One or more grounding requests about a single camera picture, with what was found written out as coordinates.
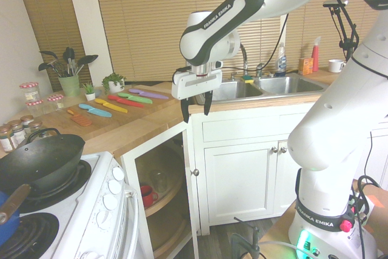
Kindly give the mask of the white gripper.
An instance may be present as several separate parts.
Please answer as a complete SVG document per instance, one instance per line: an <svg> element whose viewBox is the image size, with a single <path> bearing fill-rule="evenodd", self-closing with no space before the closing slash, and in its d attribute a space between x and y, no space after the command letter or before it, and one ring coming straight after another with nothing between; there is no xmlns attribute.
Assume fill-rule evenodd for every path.
<svg viewBox="0 0 388 259"><path fill-rule="evenodd" d="M211 71L205 77L198 77L192 72L176 72L173 76L172 96L181 100L181 112L185 123L189 122L190 97L204 94L204 114L207 116L212 105L213 91L222 82L222 71Z"/></svg>

